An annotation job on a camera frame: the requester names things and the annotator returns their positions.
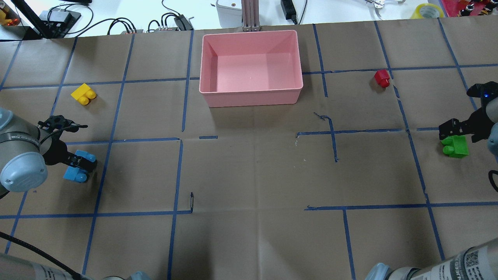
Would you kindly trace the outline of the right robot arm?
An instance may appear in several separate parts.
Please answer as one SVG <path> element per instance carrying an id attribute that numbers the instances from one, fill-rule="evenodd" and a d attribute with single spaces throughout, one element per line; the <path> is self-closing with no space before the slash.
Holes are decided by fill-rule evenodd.
<path id="1" fill-rule="evenodd" d="M 490 81 L 474 84 L 467 96 L 479 98 L 481 107 L 465 121 L 450 119 L 439 125 L 439 139 L 443 154 L 451 158 L 468 155 L 466 135 L 472 142 L 487 141 L 491 154 L 498 152 L 498 85 Z M 377 263 L 368 273 L 368 280 L 496 280 L 497 279 L 497 239 L 475 246 L 425 269 L 403 267 L 391 269 Z"/>

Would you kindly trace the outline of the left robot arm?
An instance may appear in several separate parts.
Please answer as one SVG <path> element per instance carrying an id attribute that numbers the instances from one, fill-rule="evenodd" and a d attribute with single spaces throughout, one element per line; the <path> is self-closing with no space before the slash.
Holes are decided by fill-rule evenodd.
<path id="1" fill-rule="evenodd" d="M 32 124 L 1 108 L 0 119 L 0 181 L 1 197 L 9 193 L 24 193 L 35 189 L 48 177 L 48 166 L 67 165 L 64 178 L 76 183 L 86 182 L 98 161 L 93 154 L 77 150 L 69 152 L 60 140 L 63 132 L 77 132 L 86 126 L 62 115 L 52 115 L 46 121 Z M 51 266 L 1 254 L 2 280 L 89 280 L 43 250 L 10 234 L 1 238 L 24 247 L 52 263 Z"/>

